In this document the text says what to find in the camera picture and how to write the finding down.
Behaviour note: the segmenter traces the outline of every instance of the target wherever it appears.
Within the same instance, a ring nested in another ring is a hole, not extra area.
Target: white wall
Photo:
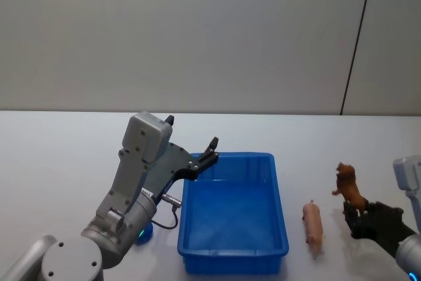
[[[0,0],[0,108],[339,113],[364,0]]]
[[[368,0],[344,114],[421,115],[421,0]]]

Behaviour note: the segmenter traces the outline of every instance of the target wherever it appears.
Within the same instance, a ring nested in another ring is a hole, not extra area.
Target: brown lion figurine
[[[332,191],[332,194],[342,194],[345,201],[348,201],[354,208],[358,209],[360,211],[360,215],[363,214],[366,206],[366,200],[361,196],[357,183],[355,182],[356,178],[354,167],[339,163],[336,170],[337,189]]]

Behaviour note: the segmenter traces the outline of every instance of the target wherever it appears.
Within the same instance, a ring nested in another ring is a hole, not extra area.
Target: robotic arm
[[[197,179],[218,160],[218,138],[199,157],[170,143],[173,123],[173,116],[165,121],[146,112],[132,116],[114,182],[82,235],[63,241],[44,236],[0,281],[103,280],[103,269],[121,262],[161,200],[180,206],[166,194],[171,185]]]
[[[399,189],[411,200],[418,231],[421,231],[421,156],[396,159],[393,162]],[[353,238],[374,240],[396,259],[412,281],[421,280],[421,235],[402,222],[403,210],[383,203],[366,202],[365,212],[344,202],[345,220]]]

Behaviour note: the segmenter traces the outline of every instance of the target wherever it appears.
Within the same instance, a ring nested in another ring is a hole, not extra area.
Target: blue tray
[[[288,253],[274,158],[221,153],[184,182],[178,253],[192,274],[274,274]]]

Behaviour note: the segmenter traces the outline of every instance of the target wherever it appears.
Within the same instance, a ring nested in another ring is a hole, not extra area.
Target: white table
[[[130,113],[0,112],[0,274],[43,234],[77,236],[95,214],[118,166]],[[219,151],[264,151],[276,159],[289,239],[280,276],[216,277],[213,280],[407,280],[374,242],[353,240],[334,197],[338,162],[357,169],[362,194],[405,210],[416,228],[409,200],[397,187],[392,162],[421,153],[421,118],[281,115],[175,115],[172,141],[202,151],[213,136]],[[310,191],[304,191],[304,183]],[[182,196],[182,183],[170,193]],[[320,206],[326,238],[324,258],[307,250],[302,206]],[[162,204],[156,219],[169,223]],[[133,247],[106,280],[209,280],[184,271],[178,229],[154,227],[146,245]]]

